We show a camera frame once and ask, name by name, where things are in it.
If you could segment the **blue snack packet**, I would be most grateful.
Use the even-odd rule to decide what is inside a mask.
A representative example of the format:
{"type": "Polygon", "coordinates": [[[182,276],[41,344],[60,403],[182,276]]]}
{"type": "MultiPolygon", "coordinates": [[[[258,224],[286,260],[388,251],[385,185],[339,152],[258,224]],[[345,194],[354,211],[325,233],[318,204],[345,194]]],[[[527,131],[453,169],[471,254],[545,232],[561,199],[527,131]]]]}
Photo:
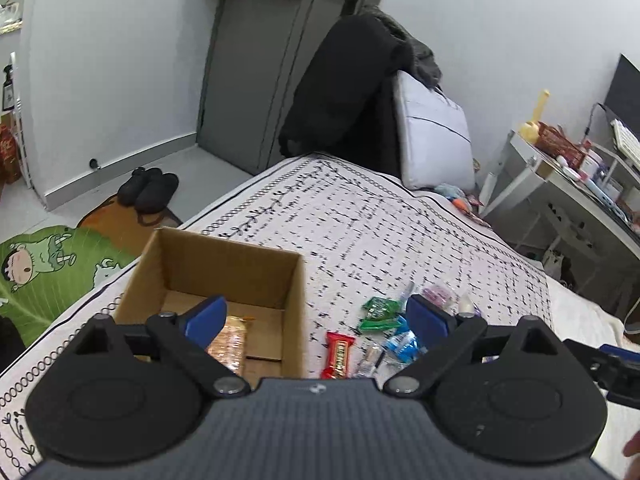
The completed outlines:
{"type": "Polygon", "coordinates": [[[384,348],[397,362],[410,364],[420,354],[418,340],[403,316],[400,316],[397,322],[398,326],[386,339],[384,348]]]}

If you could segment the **orange cracker packet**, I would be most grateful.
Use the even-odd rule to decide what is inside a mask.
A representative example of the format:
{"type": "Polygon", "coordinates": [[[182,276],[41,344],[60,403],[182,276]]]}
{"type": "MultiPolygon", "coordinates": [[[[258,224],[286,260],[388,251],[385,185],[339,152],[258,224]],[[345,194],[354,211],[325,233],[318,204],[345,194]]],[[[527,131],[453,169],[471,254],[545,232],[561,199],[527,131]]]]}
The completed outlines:
{"type": "Polygon", "coordinates": [[[206,348],[212,358],[239,376],[244,370],[249,325],[248,318],[228,316],[220,333],[206,348]]]}

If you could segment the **green snack packet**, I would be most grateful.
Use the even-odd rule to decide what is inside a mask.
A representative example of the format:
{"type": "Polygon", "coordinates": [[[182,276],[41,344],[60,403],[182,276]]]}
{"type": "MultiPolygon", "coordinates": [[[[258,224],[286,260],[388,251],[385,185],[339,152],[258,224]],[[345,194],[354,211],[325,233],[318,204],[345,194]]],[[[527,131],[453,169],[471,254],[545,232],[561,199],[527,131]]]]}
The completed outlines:
{"type": "Polygon", "coordinates": [[[364,318],[367,321],[386,321],[401,312],[401,304],[388,298],[372,297],[363,306],[364,318]]]}

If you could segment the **purple candy packet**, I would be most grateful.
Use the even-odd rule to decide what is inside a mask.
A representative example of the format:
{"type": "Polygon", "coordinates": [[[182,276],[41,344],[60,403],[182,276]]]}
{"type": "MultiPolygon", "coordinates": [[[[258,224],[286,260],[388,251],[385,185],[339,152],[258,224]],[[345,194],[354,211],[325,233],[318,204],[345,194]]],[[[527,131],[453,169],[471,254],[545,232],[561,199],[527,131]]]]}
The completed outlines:
{"type": "Polygon", "coordinates": [[[457,304],[457,295],[443,284],[431,284],[422,289],[421,295],[442,310],[450,310],[457,304]]]}

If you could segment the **brown cardboard box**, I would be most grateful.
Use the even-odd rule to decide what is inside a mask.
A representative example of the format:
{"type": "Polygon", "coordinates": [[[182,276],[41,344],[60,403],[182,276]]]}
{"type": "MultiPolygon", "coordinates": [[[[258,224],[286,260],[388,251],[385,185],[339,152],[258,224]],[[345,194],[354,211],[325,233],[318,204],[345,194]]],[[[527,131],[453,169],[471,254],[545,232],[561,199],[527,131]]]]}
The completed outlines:
{"type": "Polygon", "coordinates": [[[248,318],[243,376],[302,378],[306,360],[305,263],[297,252],[193,232],[155,231],[115,310],[118,324],[160,312],[183,314],[208,297],[248,318]]]}

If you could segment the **red candy bar wrapper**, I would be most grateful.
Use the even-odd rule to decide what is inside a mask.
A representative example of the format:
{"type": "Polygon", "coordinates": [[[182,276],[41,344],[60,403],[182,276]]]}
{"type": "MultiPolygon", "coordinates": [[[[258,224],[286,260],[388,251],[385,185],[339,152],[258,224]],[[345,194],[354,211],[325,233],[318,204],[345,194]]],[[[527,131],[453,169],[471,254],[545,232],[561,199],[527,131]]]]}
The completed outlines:
{"type": "Polygon", "coordinates": [[[345,379],[348,377],[350,349],[355,343],[353,336],[327,332],[328,355],[321,379],[345,379]]]}

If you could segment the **patterned white bed cover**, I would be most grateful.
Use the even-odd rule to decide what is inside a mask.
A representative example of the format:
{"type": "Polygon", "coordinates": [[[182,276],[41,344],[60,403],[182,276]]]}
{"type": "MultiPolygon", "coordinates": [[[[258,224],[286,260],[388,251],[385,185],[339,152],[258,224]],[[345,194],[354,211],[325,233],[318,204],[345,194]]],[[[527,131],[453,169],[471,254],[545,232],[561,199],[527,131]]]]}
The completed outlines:
{"type": "Polygon", "coordinates": [[[547,280],[490,229],[465,219],[446,198],[410,192],[398,180],[329,156],[280,162],[207,206],[184,225],[186,239],[151,271],[150,298],[161,307],[228,300],[234,315],[256,316],[255,282],[224,284],[233,258],[264,272],[262,286],[303,275],[299,330],[282,315],[252,323],[246,372],[317,377],[326,334],[351,335],[363,304],[395,299],[408,287],[445,284],[467,294],[483,318],[513,325],[551,316],[547,280]]]}

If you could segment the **white blanket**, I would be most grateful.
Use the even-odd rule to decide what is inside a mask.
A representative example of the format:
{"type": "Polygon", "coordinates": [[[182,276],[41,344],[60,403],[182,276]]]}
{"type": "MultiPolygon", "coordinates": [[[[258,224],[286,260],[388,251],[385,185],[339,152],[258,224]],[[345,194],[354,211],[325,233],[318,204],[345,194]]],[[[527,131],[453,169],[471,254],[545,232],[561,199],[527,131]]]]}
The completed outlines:
{"type": "MultiPolygon", "coordinates": [[[[571,339],[592,348],[602,344],[639,352],[638,344],[624,334],[623,322],[594,302],[574,294],[553,278],[547,278],[553,330],[561,340],[571,339]]],[[[623,479],[631,458],[624,445],[639,430],[639,412],[608,402],[608,421],[592,458],[612,476],[623,479]]]]}

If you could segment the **black slippers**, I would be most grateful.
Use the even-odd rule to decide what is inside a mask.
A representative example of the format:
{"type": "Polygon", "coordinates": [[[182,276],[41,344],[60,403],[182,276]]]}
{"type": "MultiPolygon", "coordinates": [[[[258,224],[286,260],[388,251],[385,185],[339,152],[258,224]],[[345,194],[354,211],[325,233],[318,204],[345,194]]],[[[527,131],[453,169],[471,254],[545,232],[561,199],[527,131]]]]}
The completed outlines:
{"type": "Polygon", "coordinates": [[[118,189],[116,198],[119,205],[132,207],[138,214],[159,214],[167,208],[178,186],[176,174],[139,167],[118,189]]]}

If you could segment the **green cartoon floor mat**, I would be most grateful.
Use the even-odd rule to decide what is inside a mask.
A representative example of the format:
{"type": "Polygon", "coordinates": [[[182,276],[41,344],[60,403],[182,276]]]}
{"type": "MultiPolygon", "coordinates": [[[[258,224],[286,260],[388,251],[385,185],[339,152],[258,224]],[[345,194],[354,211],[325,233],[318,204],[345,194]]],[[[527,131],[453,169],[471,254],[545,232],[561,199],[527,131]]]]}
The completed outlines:
{"type": "Polygon", "coordinates": [[[96,231],[49,226],[1,244],[1,315],[30,346],[67,308],[134,256],[96,231]]]}

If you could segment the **white desk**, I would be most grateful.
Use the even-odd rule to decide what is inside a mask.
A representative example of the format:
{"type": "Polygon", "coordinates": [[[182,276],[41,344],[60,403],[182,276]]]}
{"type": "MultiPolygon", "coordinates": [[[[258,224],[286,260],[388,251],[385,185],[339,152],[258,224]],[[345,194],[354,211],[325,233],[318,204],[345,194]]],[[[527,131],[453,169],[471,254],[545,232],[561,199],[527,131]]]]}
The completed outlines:
{"type": "Polygon", "coordinates": [[[613,257],[626,252],[638,259],[639,237],[585,185],[567,177],[547,154],[511,131],[480,190],[480,216],[504,218],[519,204],[532,204],[540,198],[544,202],[537,217],[550,223],[561,242],[593,262],[593,271],[579,288],[588,288],[600,271],[622,274],[622,284],[612,293],[608,312],[619,318],[628,314],[637,300],[634,292],[639,288],[639,265],[613,257]]]}

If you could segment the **grey pillow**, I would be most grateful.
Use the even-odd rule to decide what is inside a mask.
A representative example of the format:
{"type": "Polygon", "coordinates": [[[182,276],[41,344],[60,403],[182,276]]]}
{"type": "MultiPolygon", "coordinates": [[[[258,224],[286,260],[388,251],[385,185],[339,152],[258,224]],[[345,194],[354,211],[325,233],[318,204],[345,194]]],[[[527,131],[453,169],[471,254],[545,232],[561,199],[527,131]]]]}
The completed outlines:
{"type": "Polygon", "coordinates": [[[400,178],[409,190],[475,188],[471,136],[462,107],[400,70],[394,83],[400,178]]]}

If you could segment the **red plastic basket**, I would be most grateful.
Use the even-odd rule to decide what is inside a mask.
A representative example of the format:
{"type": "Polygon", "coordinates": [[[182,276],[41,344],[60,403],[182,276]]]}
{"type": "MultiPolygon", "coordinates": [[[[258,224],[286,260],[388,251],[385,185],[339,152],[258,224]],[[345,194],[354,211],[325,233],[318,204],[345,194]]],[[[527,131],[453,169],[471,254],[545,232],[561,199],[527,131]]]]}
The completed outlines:
{"type": "Polygon", "coordinates": [[[563,156],[567,165],[578,170],[586,152],[578,144],[573,143],[560,126],[552,127],[544,122],[538,124],[538,138],[535,148],[544,154],[557,158],[563,156]]]}

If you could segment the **black jacket on chair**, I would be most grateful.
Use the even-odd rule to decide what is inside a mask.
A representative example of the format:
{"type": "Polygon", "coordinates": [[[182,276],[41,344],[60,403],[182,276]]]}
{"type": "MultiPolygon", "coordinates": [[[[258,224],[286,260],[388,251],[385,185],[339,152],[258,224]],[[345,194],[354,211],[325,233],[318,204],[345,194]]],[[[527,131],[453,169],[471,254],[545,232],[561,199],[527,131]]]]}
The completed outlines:
{"type": "Polygon", "coordinates": [[[318,47],[295,89],[280,129],[280,154],[330,154],[400,176],[393,82],[406,72],[439,86],[434,52],[377,6],[340,18],[318,47]]]}

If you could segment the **white keyboard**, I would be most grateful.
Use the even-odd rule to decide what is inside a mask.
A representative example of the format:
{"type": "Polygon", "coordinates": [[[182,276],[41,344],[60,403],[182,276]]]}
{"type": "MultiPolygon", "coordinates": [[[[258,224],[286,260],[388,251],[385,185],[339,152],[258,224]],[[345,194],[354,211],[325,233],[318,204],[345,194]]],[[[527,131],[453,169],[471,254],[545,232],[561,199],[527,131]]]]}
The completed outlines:
{"type": "Polygon", "coordinates": [[[634,168],[640,170],[640,141],[620,120],[613,119],[611,126],[617,151],[622,153],[634,168]]]}

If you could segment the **black monitor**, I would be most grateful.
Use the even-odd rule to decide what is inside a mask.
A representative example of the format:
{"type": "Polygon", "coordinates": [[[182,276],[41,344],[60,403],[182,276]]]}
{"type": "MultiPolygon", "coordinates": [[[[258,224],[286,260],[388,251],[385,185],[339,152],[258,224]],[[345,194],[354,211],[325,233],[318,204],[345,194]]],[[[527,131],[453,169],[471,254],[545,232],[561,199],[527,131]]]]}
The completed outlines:
{"type": "Polygon", "coordinates": [[[639,135],[640,72],[623,54],[618,58],[604,107],[608,116],[618,119],[635,136],[639,135]]]}

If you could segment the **grey door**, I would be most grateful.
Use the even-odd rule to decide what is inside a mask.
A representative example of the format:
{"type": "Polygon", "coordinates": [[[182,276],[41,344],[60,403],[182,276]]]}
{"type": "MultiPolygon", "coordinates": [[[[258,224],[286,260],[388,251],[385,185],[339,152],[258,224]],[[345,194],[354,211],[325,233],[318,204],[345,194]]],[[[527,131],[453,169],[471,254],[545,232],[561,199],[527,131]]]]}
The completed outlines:
{"type": "Polygon", "coordinates": [[[205,65],[198,146],[258,174],[280,158],[278,133],[333,24],[380,0],[219,0],[205,65]]]}

